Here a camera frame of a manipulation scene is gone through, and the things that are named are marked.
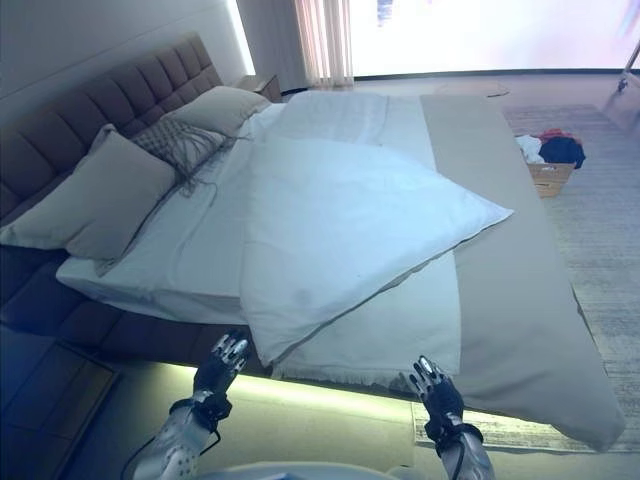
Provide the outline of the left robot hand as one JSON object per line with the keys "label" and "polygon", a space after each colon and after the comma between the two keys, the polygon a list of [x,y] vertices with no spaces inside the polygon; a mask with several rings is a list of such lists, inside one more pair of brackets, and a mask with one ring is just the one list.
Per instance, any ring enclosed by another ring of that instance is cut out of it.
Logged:
{"label": "left robot hand", "polygon": [[238,330],[226,332],[196,371],[193,399],[203,402],[211,395],[225,394],[250,356],[251,347],[247,335]]}

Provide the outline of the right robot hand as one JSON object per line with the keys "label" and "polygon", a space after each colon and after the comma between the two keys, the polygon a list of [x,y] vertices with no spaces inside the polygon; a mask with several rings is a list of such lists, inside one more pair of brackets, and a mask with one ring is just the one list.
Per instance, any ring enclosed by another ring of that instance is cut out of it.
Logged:
{"label": "right robot hand", "polygon": [[451,378],[432,360],[420,356],[409,381],[429,414],[426,430],[435,436],[463,418],[464,402]]}

